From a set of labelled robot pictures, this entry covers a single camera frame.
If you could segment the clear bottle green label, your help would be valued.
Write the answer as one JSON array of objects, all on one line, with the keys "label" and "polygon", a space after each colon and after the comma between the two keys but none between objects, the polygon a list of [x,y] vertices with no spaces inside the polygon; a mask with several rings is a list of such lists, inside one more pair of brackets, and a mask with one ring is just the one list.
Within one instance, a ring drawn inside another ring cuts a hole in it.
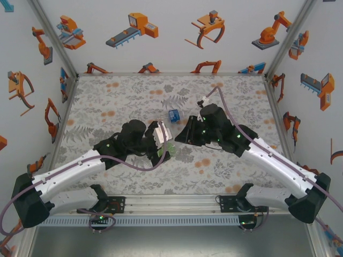
[{"label": "clear bottle green label", "polygon": [[[161,157],[164,151],[165,151],[165,148],[162,145],[161,148],[157,151],[158,157]],[[165,158],[173,157],[175,154],[176,154],[176,147],[172,143],[167,142],[167,150],[166,150]]]}]

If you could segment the clear bottle blue label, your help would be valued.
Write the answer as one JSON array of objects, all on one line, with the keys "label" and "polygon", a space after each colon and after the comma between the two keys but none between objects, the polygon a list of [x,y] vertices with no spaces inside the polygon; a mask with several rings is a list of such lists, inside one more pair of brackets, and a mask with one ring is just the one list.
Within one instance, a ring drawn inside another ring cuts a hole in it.
[{"label": "clear bottle blue label", "polygon": [[166,110],[159,114],[158,120],[165,123],[176,124],[180,121],[180,113],[177,109]]}]

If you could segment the floral patterned tablecloth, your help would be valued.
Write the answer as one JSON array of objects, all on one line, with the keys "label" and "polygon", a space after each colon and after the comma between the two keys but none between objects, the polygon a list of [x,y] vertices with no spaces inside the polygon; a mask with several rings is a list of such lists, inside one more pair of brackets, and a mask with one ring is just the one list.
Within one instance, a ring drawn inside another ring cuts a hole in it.
[{"label": "floral patterned tablecloth", "polygon": [[[146,125],[159,114],[177,109],[180,121],[166,123],[178,135],[189,116],[199,111],[197,102],[226,102],[234,119],[255,131],[277,151],[281,144],[262,77],[162,76],[83,77],[59,148],[60,167],[119,132],[132,119]],[[127,163],[89,176],[72,190],[99,184],[108,194],[223,194],[236,193],[246,183],[280,188],[281,184],[249,161],[226,153],[217,145],[194,147],[171,142],[176,154],[152,169],[147,157],[129,156]]]}]

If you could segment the aluminium table edge bar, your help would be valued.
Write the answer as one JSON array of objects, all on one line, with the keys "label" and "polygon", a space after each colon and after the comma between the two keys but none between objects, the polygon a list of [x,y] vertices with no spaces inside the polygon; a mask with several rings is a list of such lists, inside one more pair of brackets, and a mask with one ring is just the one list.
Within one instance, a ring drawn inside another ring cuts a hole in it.
[{"label": "aluminium table edge bar", "polygon": [[287,141],[287,133],[284,127],[281,112],[279,110],[277,99],[275,97],[273,88],[265,77],[263,77],[263,79],[264,79],[264,85],[266,89],[267,98],[268,98],[268,101],[272,110],[273,118],[275,120],[275,125],[276,125],[278,136],[280,139],[282,152],[286,158],[288,158],[292,162],[295,162],[294,154],[292,153],[291,147],[289,146],[289,143]]},{"label": "aluminium table edge bar", "polygon": [[232,76],[241,76],[241,77],[265,77],[263,73],[234,73],[234,72],[219,72],[219,73],[190,73],[190,72],[161,72],[161,73],[130,73],[130,72],[122,72],[122,73],[80,73],[79,78],[83,77],[120,77],[120,76],[139,76],[139,77],[162,77],[162,76],[224,76],[224,77],[232,77]]},{"label": "aluminium table edge bar", "polygon": [[59,148],[61,146],[61,143],[62,143],[62,140],[63,140],[63,137],[64,137],[64,131],[65,131],[65,128],[66,128],[68,117],[70,115],[72,104],[74,102],[74,96],[76,94],[76,89],[78,87],[78,81],[79,81],[79,77],[77,77],[73,81],[73,83],[71,84],[70,95],[68,97],[68,104],[66,106],[66,111],[64,113],[61,125],[59,127],[59,132],[57,134],[57,139],[56,139],[56,145],[55,145],[55,148],[54,148],[53,154],[51,156],[51,160],[50,160],[49,170],[52,170],[54,168],[54,166],[55,166],[55,164],[57,162],[57,159],[58,159]]}]

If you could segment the aluminium mounting rail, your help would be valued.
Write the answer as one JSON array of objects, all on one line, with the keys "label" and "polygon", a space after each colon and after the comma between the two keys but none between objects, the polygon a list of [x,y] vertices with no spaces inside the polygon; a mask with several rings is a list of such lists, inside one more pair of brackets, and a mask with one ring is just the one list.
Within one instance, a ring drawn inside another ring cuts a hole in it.
[{"label": "aluminium mounting rail", "polygon": [[207,215],[220,214],[215,194],[126,195],[126,215]]}]

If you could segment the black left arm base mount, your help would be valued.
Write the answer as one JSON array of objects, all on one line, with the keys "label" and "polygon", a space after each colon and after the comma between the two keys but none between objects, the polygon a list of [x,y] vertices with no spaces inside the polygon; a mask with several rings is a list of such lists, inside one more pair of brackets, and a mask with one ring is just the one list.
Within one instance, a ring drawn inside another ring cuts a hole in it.
[{"label": "black left arm base mount", "polygon": [[125,200],[126,197],[124,196],[110,196],[105,213],[123,214],[125,210]]}]

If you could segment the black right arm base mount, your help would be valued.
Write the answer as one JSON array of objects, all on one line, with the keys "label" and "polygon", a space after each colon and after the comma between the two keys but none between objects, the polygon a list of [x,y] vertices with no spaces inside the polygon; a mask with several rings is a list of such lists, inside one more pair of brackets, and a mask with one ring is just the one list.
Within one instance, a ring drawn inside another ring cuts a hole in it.
[{"label": "black right arm base mount", "polygon": [[219,205],[221,213],[239,212],[235,195],[217,195],[215,201]]}]

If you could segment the aluminium frame post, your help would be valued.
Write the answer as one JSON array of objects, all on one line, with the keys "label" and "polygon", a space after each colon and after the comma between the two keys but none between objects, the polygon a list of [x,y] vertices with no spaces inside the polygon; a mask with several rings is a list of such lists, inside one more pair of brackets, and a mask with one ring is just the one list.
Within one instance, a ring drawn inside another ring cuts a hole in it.
[{"label": "aluminium frame post", "polygon": [[280,49],[277,51],[276,56],[270,64],[270,67],[266,73],[266,81],[270,82],[277,71],[282,60],[288,53],[291,45],[293,44],[296,36],[299,34],[301,27],[307,20],[309,14],[311,13],[314,6],[317,4],[318,0],[305,0],[304,4],[300,8],[294,22],[292,23],[289,32],[287,33],[286,38],[281,44]]},{"label": "aluminium frame post", "polygon": [[65,65],[66,69],[69,71],[69,75],[77,81],[78,80],[78,72],[76,71],[70,57],[65,51],[62,43],[60,42],[55,29],[53,28],[52,23],[50,22],[46,12],[44,11],[41,3],[39,0],[27,0],[28,4],[30,5],[32,11],[34,12],[36,18],[38,19],[39,23],[42,26],[42,29],[46,33],[47,37],[49,37],[53,47],[56,49],[60,59],[62,60],[63,64]]}]

